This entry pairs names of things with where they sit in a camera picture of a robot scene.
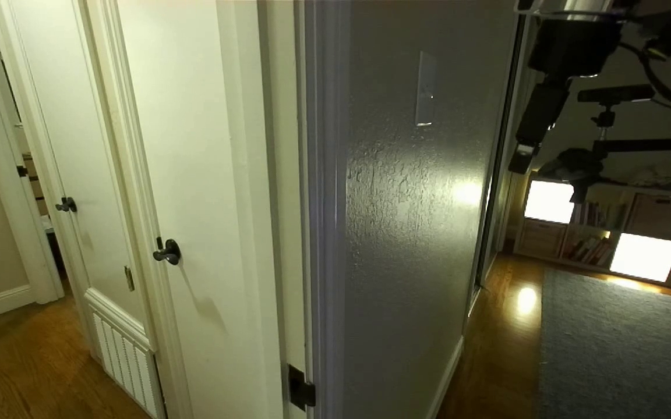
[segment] carpet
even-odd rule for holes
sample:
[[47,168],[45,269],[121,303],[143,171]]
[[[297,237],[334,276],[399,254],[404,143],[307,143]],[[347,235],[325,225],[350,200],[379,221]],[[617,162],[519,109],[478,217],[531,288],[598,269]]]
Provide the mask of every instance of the carpet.
[[548,273],[543,419],[671,419],[671,295]]

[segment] black door knob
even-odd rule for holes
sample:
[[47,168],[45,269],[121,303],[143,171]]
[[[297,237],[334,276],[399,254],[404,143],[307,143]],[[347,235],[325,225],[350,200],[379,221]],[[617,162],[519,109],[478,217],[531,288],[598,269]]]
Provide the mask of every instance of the black door knob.
[[59,212],[77,212],[77,200],[65,195],[60,197],[60,204],[56,204]]
[[156,239],[156,251],[151,254],[155,260],[167,260],[170,265],[177,265],[183,258],[179,244],[174,239],[167,239],[164,244],[164,239]]

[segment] wooden floor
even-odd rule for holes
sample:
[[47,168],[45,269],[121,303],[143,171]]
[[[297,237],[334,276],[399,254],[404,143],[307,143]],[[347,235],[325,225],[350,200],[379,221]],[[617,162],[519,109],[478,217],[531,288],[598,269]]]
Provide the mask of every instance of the wooden floor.
[[[469,321],[465,353],[439,419],[531,419],[538,408],[540,285],[553,265],[499,256]],[[626,288],[671,288],[593,274]]]
[[87,353],[72,297],[0,316],[0,419],[148,416]]

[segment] gray carpet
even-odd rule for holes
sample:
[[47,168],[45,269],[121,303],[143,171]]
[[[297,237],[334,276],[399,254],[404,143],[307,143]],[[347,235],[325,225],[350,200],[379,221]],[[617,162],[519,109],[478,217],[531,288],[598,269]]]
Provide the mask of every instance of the gray carpet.
[[671,297],[551,273],[543,419],[671,419]]

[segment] white door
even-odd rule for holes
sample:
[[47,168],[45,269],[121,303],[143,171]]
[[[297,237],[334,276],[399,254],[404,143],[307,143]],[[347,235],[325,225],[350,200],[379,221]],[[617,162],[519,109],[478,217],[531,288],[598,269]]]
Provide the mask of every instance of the white door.
[[282,416],[257,3],[115,3],[194,416]]
[[[2,0],[0,44],[77,292],[99,294],[119,307],[119,321],[148,328],[144,297],[127,276],[135,269],[131,232],[77,9],[72,0]],[[77,208],[56,212],[60,197]]]

